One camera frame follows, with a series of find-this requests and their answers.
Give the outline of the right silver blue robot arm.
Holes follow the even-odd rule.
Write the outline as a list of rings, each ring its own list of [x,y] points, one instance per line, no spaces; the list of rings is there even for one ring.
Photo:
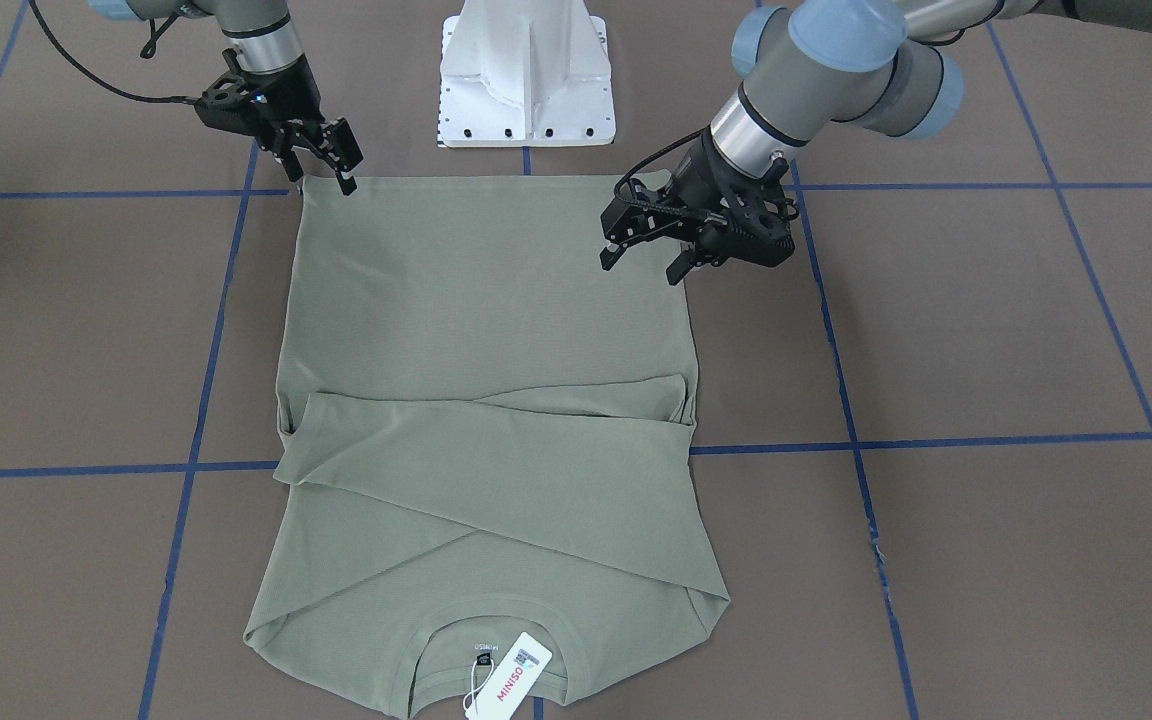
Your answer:
[[[356,190],[364,160],[346,118],[325,118],[305,46],[285,1],[91,1],[109,20],[168,26],[177,18],[212,18],[227,46],[227,69],[196,97],[183,97],[212,129],[255,138],[291,182],[305,176],[298,149],[332,169],[340,192]]]

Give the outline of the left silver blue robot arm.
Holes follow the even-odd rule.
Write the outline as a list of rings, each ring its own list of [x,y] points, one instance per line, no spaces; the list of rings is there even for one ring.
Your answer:
[[[679,141],[662,187],[627,170],[602,211],[602,270],[632,247],[679,242],[679,285],[728,260],[778,266],[795,250],[791,160],[829,123],[893,138],[941,132],[963,103],[963,73],[943,53],[991,20],[1055,15],[1152,33],[1152,1],[805,1],[760,6],[732,41],[738,86],[708,124]]]

